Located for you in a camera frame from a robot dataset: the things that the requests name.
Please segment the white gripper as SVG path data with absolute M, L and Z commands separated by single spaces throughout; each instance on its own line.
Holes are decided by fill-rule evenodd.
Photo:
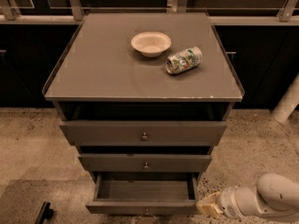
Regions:
M 239 210 L 235 192 L 237 186 L 215 192 L 196 203 L 198 211 L 207 217 L 219 218 L 222 214 L 230 219 L 241 219 L 244 215 Z

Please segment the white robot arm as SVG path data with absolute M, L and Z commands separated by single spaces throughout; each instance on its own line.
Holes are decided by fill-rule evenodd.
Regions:
M 233 186 L 196 203 L 198 211 L 214 218 L 259 217 L 276 222 L 299 220 L 299 185 L 277 174 L 263 174 L 253 186 Z

